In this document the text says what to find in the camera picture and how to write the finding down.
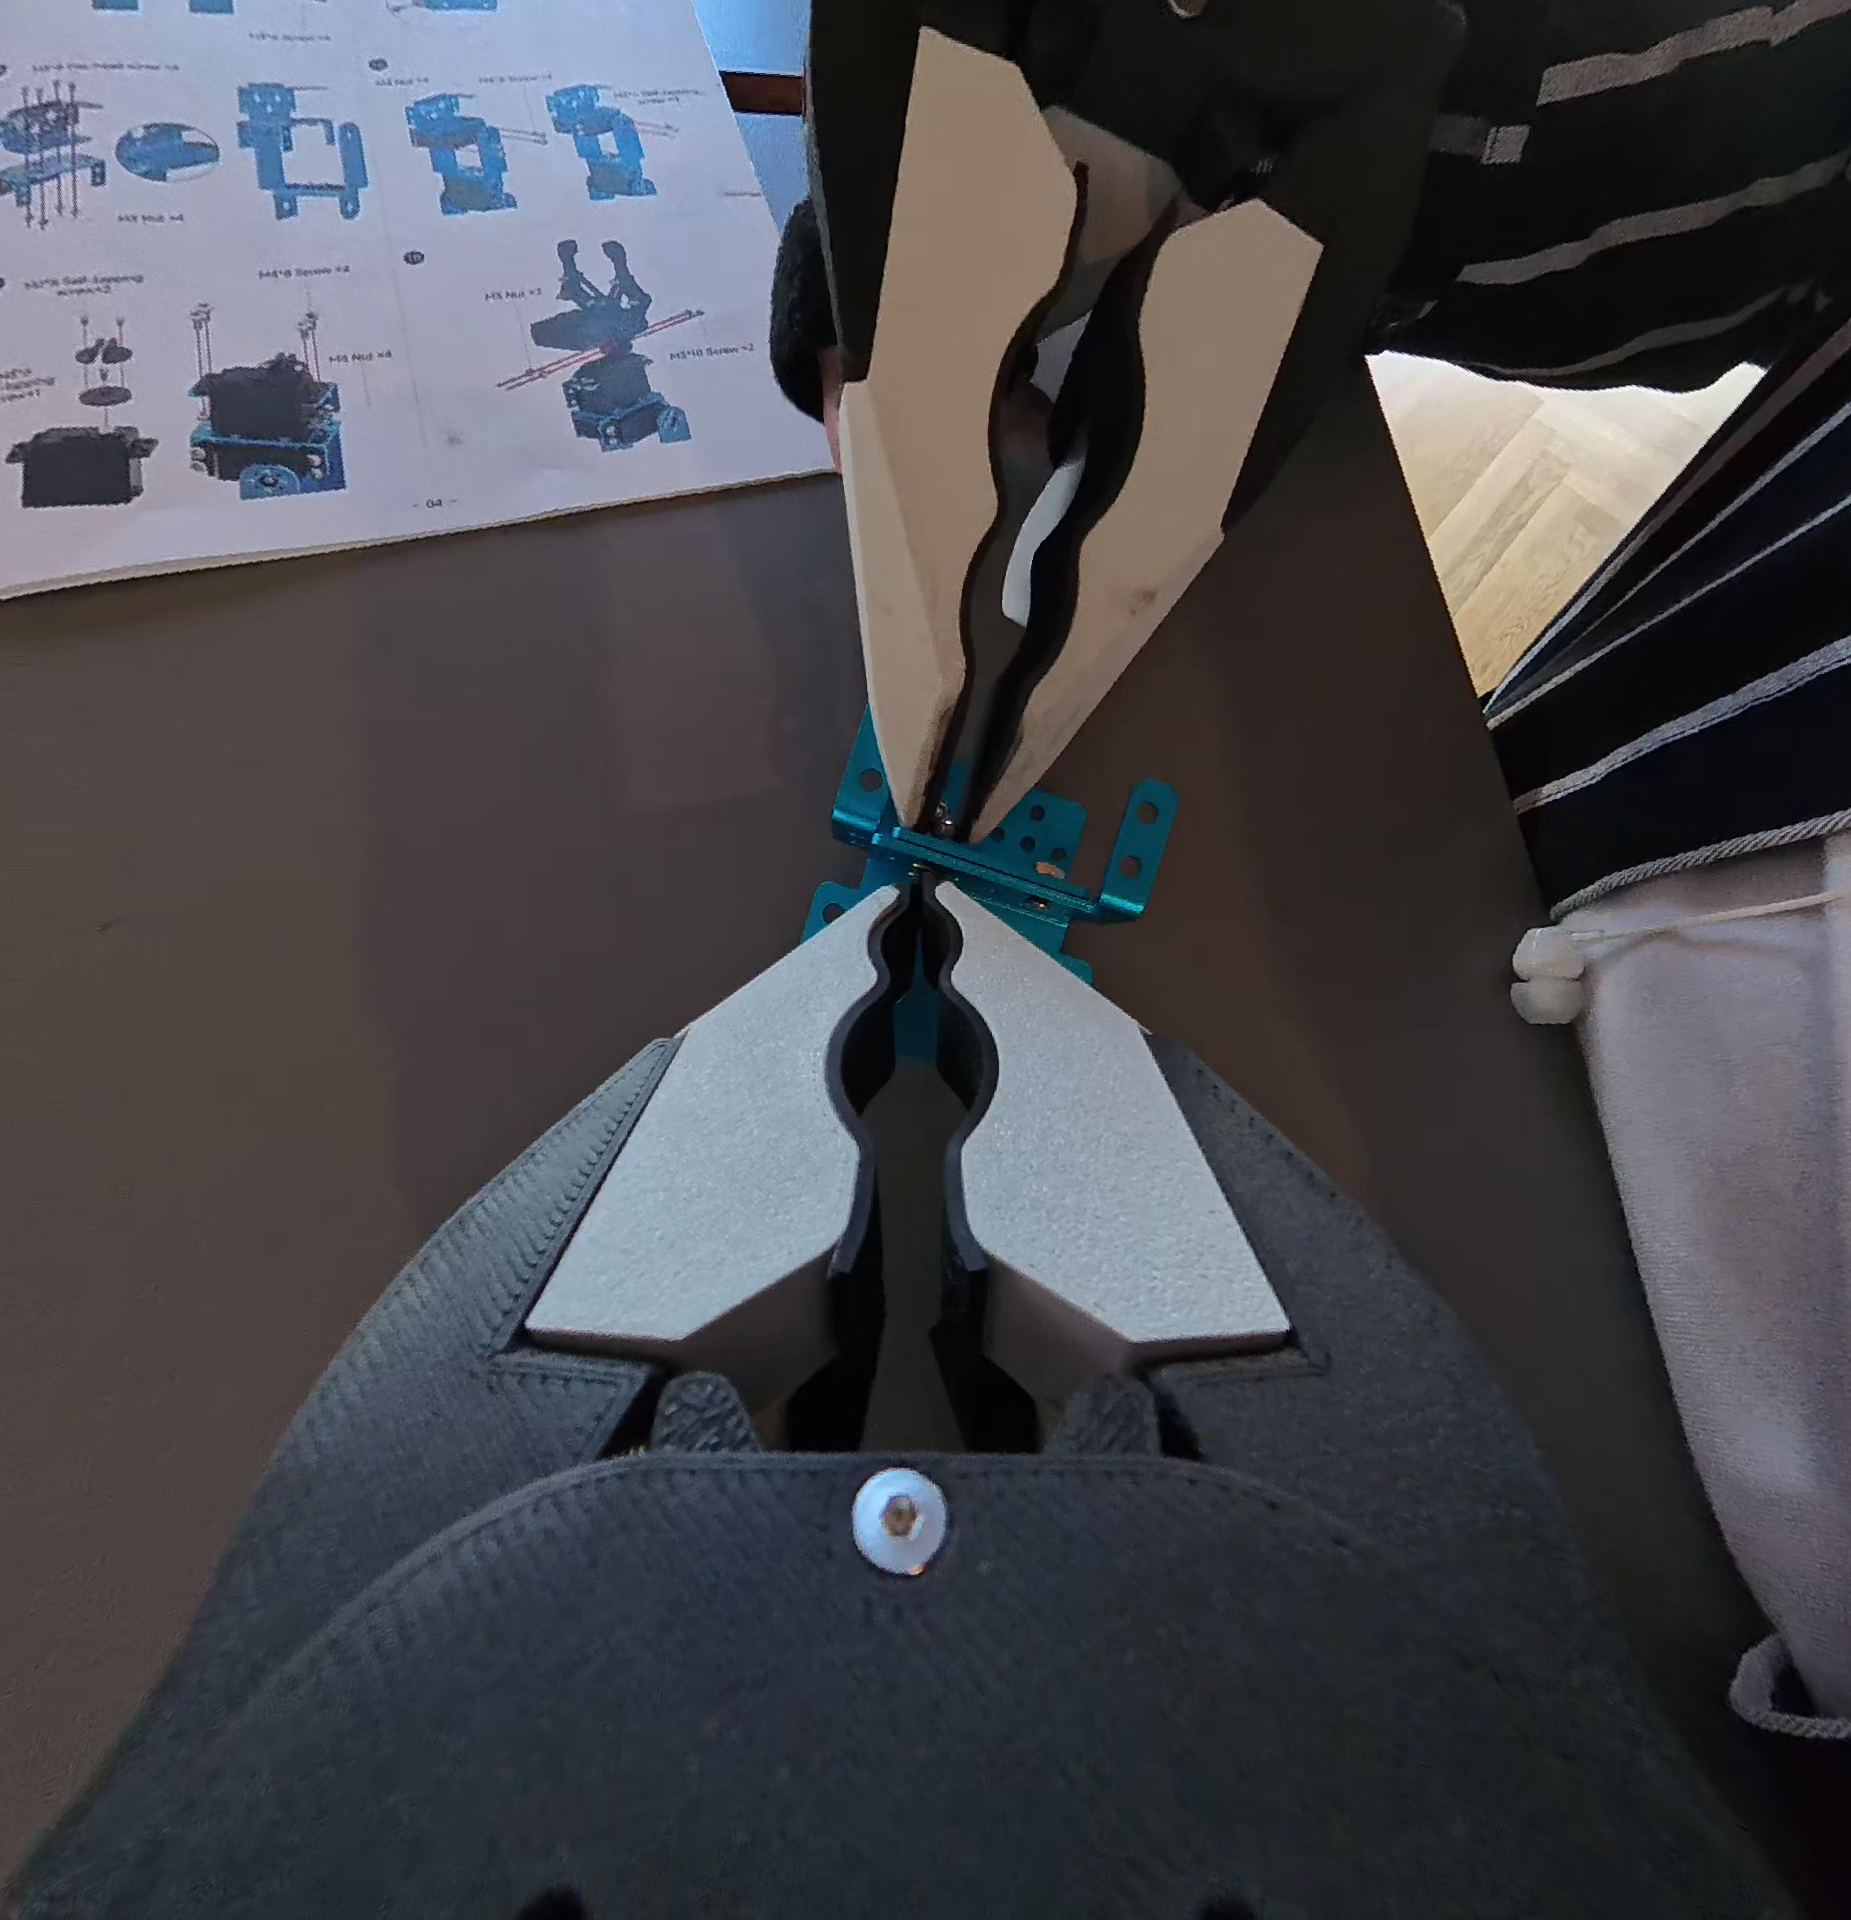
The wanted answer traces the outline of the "dark grey desk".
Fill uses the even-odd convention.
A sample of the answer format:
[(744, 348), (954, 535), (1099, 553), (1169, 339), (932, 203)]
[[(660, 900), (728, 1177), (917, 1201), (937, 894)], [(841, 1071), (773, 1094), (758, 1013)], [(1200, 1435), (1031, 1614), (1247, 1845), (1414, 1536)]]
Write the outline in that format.
[[(844, 870), (839, 489), (0, 607), (0, 1886), (409, 1255)], [(1536, 894), (1368, 372), (1059, 762), (1178, 827), (1104, 987), (1362, 1201), (1554, 1459), (1641, 1668), (1780, 1848)]]

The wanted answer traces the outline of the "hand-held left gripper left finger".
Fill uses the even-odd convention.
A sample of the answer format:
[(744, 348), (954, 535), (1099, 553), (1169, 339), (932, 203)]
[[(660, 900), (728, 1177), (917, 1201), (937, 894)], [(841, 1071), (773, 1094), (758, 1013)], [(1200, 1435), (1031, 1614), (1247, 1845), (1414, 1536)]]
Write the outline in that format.
[(863, 1109), (909, 977), (912, 889), (884, 883), (694, 1021), (529, 1338), (717, 1373), (792, 1451), (852, 1448), (886, 1319)]

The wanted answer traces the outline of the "white garment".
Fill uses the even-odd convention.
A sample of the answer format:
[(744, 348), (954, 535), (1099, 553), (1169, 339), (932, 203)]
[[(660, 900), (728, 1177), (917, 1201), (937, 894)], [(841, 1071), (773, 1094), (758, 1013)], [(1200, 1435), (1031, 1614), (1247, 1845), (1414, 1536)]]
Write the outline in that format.
[(1851, 827), (1558, 939), (1687, 1451), (1772, 1626), (1732, 1708), (1851, 1742)]

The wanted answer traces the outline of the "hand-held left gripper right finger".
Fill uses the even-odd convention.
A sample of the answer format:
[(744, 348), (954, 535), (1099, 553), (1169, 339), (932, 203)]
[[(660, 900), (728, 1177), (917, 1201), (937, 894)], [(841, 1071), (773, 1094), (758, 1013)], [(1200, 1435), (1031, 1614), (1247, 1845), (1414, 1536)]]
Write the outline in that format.
[(925, 907), (942, 1162), (932, 1346), (962, 1442), (1031, 1452), (1099, 1378), (1283, 1346), (1244, 1228), (1146, 1031), (954, 883)]

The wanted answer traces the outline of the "blue metal bracket assembly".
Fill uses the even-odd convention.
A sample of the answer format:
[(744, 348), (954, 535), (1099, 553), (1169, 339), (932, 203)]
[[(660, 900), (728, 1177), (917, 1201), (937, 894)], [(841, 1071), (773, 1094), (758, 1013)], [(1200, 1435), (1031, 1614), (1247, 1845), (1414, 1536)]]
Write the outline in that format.
[(1138, 1110), (1166, 1102), (1141, 1027), (1092, 989), (1090, 968), (1065, 952), (1079, 926), (1131, 923), (1153, 894), (1177, 816), (1164, 781), (1133, 785), (1104, 876), (1072, 878), (1085, 808), (1034, 786), (1005, 822), (975, 842), (907, 828), (873, 732), (863, 718), (839, 794), (832, 833), (863, 850), (858, 883), (830, 883), (813, 897), (804, 937), (824, 939), (863, 900), (894, 890), (896, 921), (873, 920), (868, 935), (879, 987), (866, 1011), (850, 1009), (827, 1056), (841, 1110), (862, 1110), (889, 1060), (914, 1044), (919, 994), (932, 1031), (952, 1036), (954, 1069), (973, 1079), (970, 1104)]

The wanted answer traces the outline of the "white instruction manual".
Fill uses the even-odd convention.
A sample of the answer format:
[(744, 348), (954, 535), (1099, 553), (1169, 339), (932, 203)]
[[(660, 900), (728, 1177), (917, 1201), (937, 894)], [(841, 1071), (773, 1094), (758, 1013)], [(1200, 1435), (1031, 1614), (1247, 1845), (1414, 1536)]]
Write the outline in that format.
[(0, 599), (824, 468), (692, 4), (0, 4)]

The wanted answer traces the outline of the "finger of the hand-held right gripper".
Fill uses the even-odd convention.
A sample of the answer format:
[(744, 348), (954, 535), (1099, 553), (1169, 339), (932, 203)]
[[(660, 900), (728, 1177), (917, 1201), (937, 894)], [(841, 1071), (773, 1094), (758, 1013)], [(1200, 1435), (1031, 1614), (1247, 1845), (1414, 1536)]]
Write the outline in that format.
[(1079, 182), (1022, 72), (922, 29), (868, 370), (841, 391), (866, 694), (899, 813), (925, 813), (965, 689), (965, 601), (1000, 516), (1002, 372), (1076, 244)]
[(1000, 827), (1222, 541), (1320, 244), (1262, 200), (1154, 230), (1104, 282), (1059, 389), (1062, 463), (1027, 530), (1029, 627), (983, 735)]

